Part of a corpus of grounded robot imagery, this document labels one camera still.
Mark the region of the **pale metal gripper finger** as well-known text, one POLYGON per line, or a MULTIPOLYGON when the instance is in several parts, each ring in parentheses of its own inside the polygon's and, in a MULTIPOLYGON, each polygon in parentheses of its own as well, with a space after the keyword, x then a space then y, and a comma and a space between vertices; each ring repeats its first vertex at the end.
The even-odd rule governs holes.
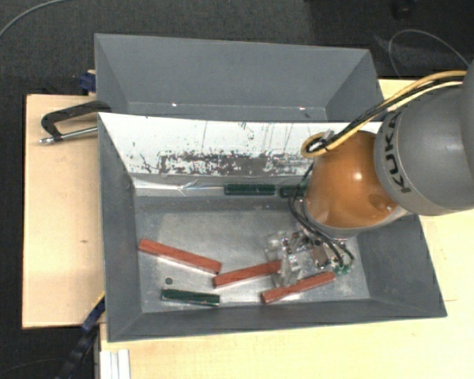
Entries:
POLYGON ((280 260, 288 246, 289 233, 278 231, 266 238, 265 256, 268 260, 280 260))
POLYGON ((295 254, 285 254, 280 260, 280 269, 273 276, 275 287, 290 287, 297 283, 301 265, 295 254))

